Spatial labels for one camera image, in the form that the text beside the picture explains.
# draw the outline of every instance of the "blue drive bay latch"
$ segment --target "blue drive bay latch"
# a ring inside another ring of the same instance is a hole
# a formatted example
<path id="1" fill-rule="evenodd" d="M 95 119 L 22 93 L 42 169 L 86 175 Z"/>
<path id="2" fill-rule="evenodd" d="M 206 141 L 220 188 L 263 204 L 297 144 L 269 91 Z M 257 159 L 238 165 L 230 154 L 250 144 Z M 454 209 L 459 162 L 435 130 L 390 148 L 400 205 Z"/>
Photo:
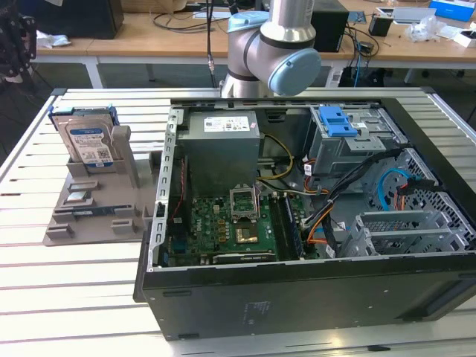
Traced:
<path id="1" fill-rule="evenodd" d="M 349 117 L 344 114 L 340 106 L 320 106 L 318 111 L 322 122 L 327 127 L 328 136 L 358 135 L 357 130 L 350 125 Z"/>

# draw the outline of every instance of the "white plastic bag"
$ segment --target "white plastic bag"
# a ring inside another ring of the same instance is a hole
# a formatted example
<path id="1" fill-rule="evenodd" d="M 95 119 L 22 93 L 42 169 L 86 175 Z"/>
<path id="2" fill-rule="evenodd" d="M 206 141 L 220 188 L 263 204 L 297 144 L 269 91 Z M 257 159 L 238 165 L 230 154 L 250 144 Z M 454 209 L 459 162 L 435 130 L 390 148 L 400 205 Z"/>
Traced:
<path id="1" fill-rule="evenodd" d="M 36 31 L 36 46 L 37 47 L 45 47 L 52 49 L 53 47 L 57 46 L 67 46 L 70 45 L 68 37 L 65 35 L 48 35 L 47 33 L 43 33 L 41 31 Z"/>
<path id="2" fill-rule="evenodd" d="M 434 39 L 440 41 L 437 33 L 446 26 L 445 22 L 438 21 L 435 15 L 424 17 L 419 24 L 412 24 L 405 29 L 405 35 L 412 42 L 429 41 Z"/>

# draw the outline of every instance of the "blue hard drive label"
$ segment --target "blue hard drive label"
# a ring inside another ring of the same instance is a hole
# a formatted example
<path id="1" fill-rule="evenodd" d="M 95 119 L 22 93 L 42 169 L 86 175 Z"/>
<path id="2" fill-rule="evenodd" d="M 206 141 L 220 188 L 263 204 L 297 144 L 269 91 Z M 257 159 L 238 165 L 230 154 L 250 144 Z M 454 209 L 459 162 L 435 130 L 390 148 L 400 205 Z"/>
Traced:
<path id="1" fill-rule="evenodd" d="M 71 140 L 86 166 L 108 167 L 113 159 L 109 147 L 103 143 L 104 132 L 100 128 L 71 129 Z"/>

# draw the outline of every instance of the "blue cable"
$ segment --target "blue cable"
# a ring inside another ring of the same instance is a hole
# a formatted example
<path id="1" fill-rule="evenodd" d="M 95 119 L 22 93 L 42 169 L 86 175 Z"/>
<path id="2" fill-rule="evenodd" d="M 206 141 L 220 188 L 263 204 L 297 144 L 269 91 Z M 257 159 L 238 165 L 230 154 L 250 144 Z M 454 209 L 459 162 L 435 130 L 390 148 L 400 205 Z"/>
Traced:
<path id="1" fill-rule="evenodd" d="M 409 173 L 400 169 L 389 169 L 386 173 L 382 175 L 382 177 L 379 179 L 379 183 L 377 184 L 377 196 L 379 197 L 380 205 L 382 205 L 383 210 L 390 210 L 388 208 L 387 202 L 385 201 L 384 180 L 391 173 L 399 173 L 400 175 L 404 176 L 406 179 L 409 179 L 411 177 Z"/>
<path id="2" fill-rule="evenodd" d="M 356 72 L 356 81 L 354 82 L 354 88 L 357 86 L 358 82 L 358 74 L 360 73 L 360 60 L 361 60 L 361 54 L 360 54 L 360 42 L 357 41 L 357 48 L 358 48 L 358 59 L 357 59 L 357 72 Z"/>

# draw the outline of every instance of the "blue box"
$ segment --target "blue box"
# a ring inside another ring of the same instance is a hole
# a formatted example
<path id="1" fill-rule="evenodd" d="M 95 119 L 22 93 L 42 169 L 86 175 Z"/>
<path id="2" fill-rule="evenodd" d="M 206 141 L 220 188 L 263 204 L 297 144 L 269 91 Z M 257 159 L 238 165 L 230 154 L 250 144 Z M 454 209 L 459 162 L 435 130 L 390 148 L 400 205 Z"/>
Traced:
<path id="1" fill-rule="evenodd" d="M 433 0 L 429 8 L 437 9 L 435 13 L 436 16 L 459 21 L 469 21 L 475 11 L 475 3 L 460 0 Z"/>

